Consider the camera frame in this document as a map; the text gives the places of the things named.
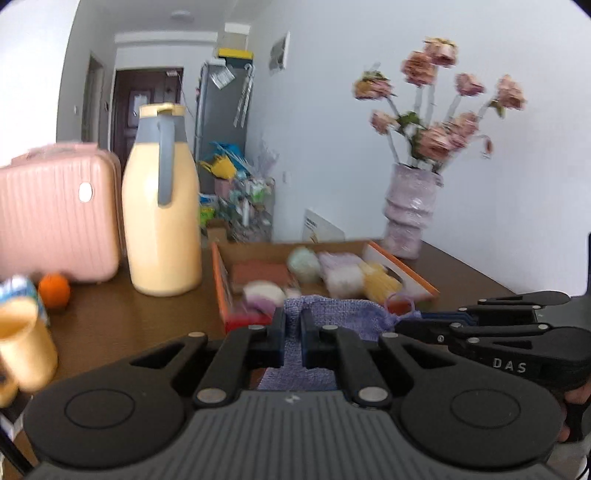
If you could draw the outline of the person right hand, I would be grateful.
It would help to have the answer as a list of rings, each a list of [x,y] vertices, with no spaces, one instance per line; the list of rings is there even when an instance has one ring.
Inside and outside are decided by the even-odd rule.
[[[559,395],[565,421],[560,442],[579,442],[590,433],[590,385]]]

